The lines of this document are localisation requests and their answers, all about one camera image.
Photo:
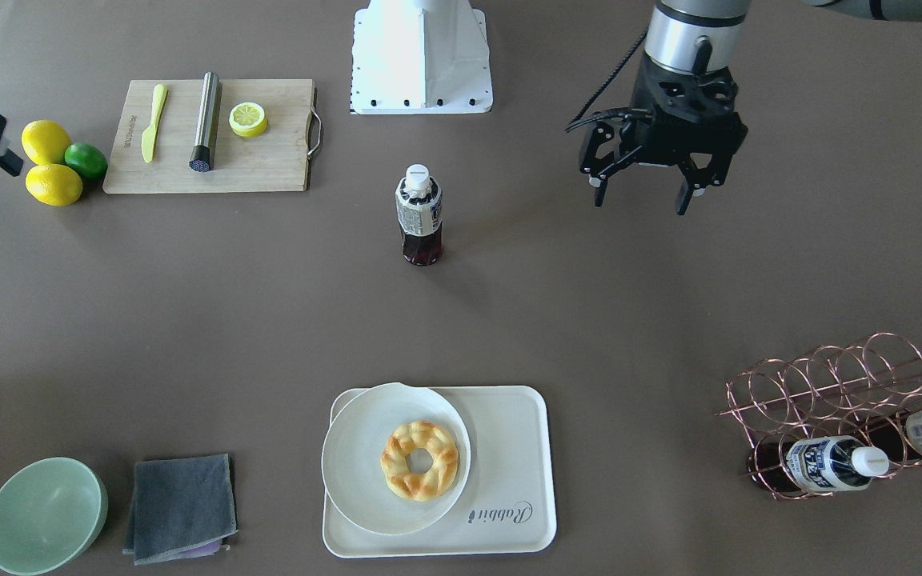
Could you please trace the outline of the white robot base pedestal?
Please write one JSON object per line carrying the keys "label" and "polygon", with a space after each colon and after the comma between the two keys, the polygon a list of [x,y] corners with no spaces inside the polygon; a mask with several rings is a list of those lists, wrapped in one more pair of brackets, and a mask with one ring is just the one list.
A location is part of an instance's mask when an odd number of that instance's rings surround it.
{"label": "white robot base pedestal", "polygon": [[371,1],[355,12],[354,114],[493,108],[486,16],[468,1]]}

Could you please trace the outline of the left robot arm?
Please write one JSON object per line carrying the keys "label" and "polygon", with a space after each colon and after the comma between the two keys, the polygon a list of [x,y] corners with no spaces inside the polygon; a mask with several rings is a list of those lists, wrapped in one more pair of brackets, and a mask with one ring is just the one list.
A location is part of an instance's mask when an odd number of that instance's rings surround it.
{"label": "left robot arm", "polygon": [[727,180],[748,128],[736,112],[738,84],[729,61],[748,1],[658,1],[631,101],[624,108],[580,110],[568,130],[588,128],[579,171],[594,187],[594,204],[622,169],[675,166],[683,175],[677,214],[708,186]]}

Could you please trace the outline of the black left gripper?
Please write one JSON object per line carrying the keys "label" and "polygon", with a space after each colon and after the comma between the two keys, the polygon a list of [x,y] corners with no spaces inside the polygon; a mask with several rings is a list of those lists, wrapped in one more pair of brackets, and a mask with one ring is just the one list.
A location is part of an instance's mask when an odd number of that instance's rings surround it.
{"label": "black left gripper", "polygon": [[608,179],[632,164],[676,166],[685,177],[675,212],[687,213],[707,186],[727,180],[748,128],[735,110],[731,70],[681,75],[645,58],[629,106],[578,121],[588,128],[579,171],[592,178],[594,207],[603,207]]}

